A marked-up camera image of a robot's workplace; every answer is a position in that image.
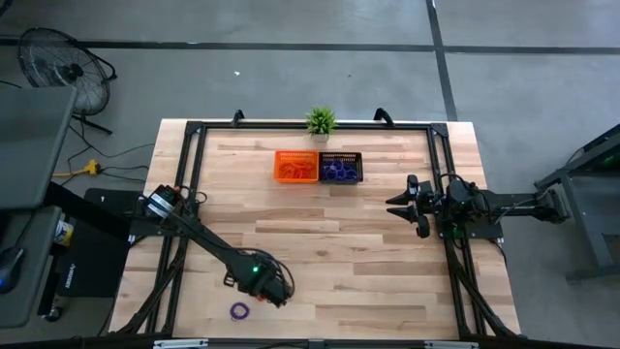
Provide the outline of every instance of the green plant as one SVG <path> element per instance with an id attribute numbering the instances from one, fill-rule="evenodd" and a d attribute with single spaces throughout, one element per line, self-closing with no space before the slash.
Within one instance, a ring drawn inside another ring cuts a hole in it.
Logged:
<path id="1" fill-rule="evenodd" d="M 336 115 L 328 107 L 315 107 L 306 114 L 308 121 L 308 133 L 314 135 L 329 135 L 336 127 Z"/>

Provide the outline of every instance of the wooden table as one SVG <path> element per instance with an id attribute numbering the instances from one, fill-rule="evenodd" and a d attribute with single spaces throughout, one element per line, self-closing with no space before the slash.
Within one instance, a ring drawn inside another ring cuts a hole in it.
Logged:
<path id="1" fill-rule="evenodd" d="M 146 193 L 160 183 L 173 184 L 186 121 L 162 120 Z M 449 123 L 449 136 L 456 171 L 484 187 L 473 125 Z M 457 338 L 442 242 L 435 232 L 430 238 L 418 238 L 415 226 L 386 213 L 385 200 L 404 191 L 406 175 L 431 179 L 425 134 L 338 131 L 332 135 L 320 150 L 362 152 L 364 181 L 356 186 L 276 182 L 274 150 L 295 148 L 317 145 L 297 130 L 208 131 L 199 184 L 199 190 L 208 195 L 200 209 L 203 224 L 232 245 L 259 247 L 286 263 L 293 272 L 296 293 L 277 309 L 226 287 L 224 266 L 191 243 L 174 335 Z M 193 159 L 190 153 L 187 182 Z M 146 238 L 131 249 L 110 330 L 123 326 L 151 291 L 161 243 L 161 238 Z M 501 254 L 485 240 L 473 240 L 472 251 L 480 291 L 508 327 L 518 332 Z M 229 310 L 236 301 L 249 304 L 246 320 L 231 320 Z M 464 301 L 473 329 L 469 297 Z M 160 325 L 167 304 L 165 295 Z"/>

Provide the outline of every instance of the orange object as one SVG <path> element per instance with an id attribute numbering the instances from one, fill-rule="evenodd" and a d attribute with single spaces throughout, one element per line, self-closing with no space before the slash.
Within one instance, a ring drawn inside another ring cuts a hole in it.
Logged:
<path id="1" fill-rule="evenodd" d="M 276 150 L 273 177 L 283 183 L 314 183 L 319 180 L 319 152 Z"/>

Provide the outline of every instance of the yellow extension cord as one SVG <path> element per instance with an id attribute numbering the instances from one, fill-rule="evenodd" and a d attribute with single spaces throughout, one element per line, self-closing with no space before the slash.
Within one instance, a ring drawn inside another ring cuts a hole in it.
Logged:
<path id="1" fill-rule="evenodd" d="M 101 169 L 101 166 L 99 165 L 97 160 L 90 159 L 90 161 L 88 161 L 88 164 L 79 171 L 73 171 L 70 173 L 56 173 L 54 174 L 54 176 L 72 176 L 72 175 L 84 175 L 84 174 L 98 175 L 100 169 Z"/>

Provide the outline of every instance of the potted plant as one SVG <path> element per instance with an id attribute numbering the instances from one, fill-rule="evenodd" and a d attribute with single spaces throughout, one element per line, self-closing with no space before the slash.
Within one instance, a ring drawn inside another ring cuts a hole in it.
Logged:
<path id="1" fill-rule="evenodd" d="M 306 114 L 308 133 L 316 142 L 327 142 L 331 131 L 336 127 L 336 115 L 328 107 L 315 107 Z"/>

